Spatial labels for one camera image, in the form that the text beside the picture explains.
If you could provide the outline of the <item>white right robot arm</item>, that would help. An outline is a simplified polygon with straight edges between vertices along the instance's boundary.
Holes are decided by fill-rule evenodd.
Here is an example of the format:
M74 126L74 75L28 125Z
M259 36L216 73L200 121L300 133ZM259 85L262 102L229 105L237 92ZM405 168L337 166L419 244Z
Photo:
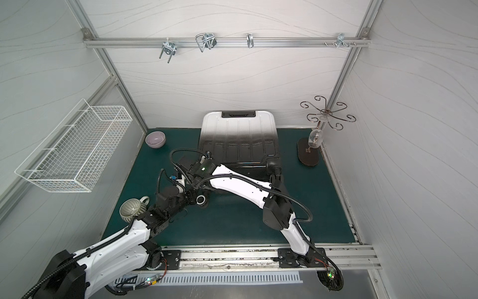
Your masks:
M263 222L282 233L293 253L294 267L319 265L330 269L330 258L322 253L304 232L301 223L313 220L312 212L289 195L281 180L281 173L273 174L269 182L258 181L231 170L224 164L201 155L194 162L175 162L175 170L186 185L196 191L227 191L244 198L263 211Z

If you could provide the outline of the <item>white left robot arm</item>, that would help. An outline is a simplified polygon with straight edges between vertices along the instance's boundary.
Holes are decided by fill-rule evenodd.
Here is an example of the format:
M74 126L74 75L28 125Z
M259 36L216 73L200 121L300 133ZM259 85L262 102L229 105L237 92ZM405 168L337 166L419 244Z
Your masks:
M154 237L171 218L195 204L192 188L170 186L156 204L116 234L75 253L55 255L26 299L87 299L118 277L138 269L166 269L168 261Z

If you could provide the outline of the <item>black and white hardshell suitcase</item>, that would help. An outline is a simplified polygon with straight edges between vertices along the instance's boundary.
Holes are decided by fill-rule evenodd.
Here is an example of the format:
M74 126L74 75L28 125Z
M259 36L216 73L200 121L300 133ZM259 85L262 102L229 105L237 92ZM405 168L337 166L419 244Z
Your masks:
M270 189L282 161L274 116L267 111L210 112L203 118L199 149L211 152L212 174L237 174Z

